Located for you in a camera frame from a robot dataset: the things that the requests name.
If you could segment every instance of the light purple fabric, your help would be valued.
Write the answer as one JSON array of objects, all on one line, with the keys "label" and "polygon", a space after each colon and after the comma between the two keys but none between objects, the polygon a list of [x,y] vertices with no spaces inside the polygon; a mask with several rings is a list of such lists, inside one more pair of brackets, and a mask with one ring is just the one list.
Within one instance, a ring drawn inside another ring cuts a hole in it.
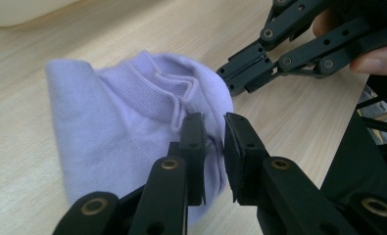
[{"label": "light purple fabric", "polygon": [[93,191],[122,197],[145,184],[153,162],[179,141],[183,118],[200,112],[211,144],[207,204],[189,208],[189,224],[209,209],[225,185],[223,115],[233,112],[217,74],[181,55],[148,52],[101,70],[55,60],[46,73],[70,204]]}]

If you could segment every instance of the white object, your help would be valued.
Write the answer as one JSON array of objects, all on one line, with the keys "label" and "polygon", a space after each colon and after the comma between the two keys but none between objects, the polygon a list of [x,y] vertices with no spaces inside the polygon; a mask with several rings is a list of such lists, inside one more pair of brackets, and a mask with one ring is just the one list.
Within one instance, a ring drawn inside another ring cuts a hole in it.
[{"label": "white object", "polygon": [[33,20],[79,0],[0,0],[0,26]]}]

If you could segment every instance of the human hand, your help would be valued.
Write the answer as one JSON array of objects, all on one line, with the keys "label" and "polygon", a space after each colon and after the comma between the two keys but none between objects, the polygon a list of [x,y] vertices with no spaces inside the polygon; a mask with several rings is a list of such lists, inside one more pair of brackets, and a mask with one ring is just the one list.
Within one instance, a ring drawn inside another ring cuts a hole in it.
[{"label": "human hand", "polygon": [[[313,33],[315,36],[321,36],[339,24],[336,14],[328,9],[315,18]],[[359,73],[387,75],[387,46],[359,56],[351,62],[350,70]]]}]

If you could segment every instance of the black metal frame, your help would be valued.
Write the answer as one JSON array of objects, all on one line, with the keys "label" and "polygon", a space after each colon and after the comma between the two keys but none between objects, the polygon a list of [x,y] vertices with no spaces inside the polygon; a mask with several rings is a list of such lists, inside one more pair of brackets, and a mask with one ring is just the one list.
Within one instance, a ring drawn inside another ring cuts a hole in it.
[{"label": "black metal frame", "polygon": [[[343,23],[273,62],[266,51],[310,28],[326,8]],[[254,92],[281,75],[328,77],[355,57],[387,46],[387,0],[273,0],[260,38],[228,59],[217,73],[230,94]]]}]

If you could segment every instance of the wooden surface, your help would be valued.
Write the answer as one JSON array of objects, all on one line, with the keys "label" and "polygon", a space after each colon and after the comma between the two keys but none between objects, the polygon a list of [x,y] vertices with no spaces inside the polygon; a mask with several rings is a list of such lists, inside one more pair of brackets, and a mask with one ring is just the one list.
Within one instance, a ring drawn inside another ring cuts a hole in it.
[{"label": "wooden surface", "polygon": [[[45,63],[111,66],[140,50],[181,53],[216,70],[254,41],[271,1],[85,0],[30,23],[0,28],[0,234],[50,234],[68,209],[51,125]],[[311,33],[299,38],[306,42]],[[286,44],[273,53],[289,49]],[[294,160],[320,186],[365,77],[280,77],[234,98],[273,156]],[[189,234],[261,234],[253,208],[230,189]]]}]

